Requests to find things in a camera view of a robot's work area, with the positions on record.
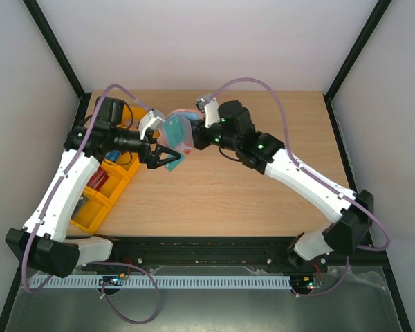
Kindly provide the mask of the teal credit card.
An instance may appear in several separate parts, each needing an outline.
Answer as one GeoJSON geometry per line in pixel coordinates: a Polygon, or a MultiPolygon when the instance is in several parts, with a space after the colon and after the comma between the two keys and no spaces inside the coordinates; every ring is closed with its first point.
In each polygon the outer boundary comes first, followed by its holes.
{"type": "Polygon", "coordinates": [[[168,170],[168,171],[173,171],[174,169],[176,169],[183,161],[185,160],[185,155],[184,154],[181,154],[180,155],[180,158],[178,159],[178,160],[174,160],[174,161],[172,161],[172,162],[170,162],[170,163],[167,163],[166,165],[165,165],[165,168],[168,170]]]}

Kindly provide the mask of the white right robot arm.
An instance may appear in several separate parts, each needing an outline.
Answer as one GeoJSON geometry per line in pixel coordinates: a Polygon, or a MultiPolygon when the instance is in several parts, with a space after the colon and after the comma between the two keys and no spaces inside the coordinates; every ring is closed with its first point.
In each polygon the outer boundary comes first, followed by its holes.
{"type": "Polygon", "coordinates": [[[327,218],[326,225],[296,238],[288,253],[292,269],[304,270],[312,259],[328,252],[351,256],[356,251],[373,223],[363,212],[374,209],[370,192],[355,192],[309,169],[288,153],[282,141],[257,131],[249,110],[238,100],[219,104],[200,98],[197,107],[205,117],[192,125],[196,149],[216,145],[233,151],[240,163],[287,185],[327,218]]]}

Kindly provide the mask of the pink card holder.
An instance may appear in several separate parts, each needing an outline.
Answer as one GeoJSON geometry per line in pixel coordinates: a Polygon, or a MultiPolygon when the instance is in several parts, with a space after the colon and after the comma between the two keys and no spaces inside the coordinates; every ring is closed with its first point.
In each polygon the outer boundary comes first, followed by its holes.
{"type": "Polygon", "coordinates": [[[193,109],[172,111],[159,129],[158,143],[182,154],[189,154],[194,147],[191,124],[201,119],[193,109]]]}

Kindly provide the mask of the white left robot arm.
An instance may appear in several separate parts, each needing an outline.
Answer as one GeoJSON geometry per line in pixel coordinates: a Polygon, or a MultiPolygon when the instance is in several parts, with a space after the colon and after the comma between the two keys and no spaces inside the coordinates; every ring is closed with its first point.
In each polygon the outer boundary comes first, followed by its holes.
{"type": "Polygon", "coordinates": [[[108,239],[65,241],[73,210],[107,153],[135,153],[150,169],[180,158],[154,138],[165,121],[162,112],[148,110],[138,129],[131,130],[121,126],[124,107],[125,102],[117,98],[98,98],[89,124],[68,133],[59,167],[40,204],[22,228],[9,229],[5,237],[23,268],[67,277],[76,266],[109,258],[112,242],[108,239]]]}

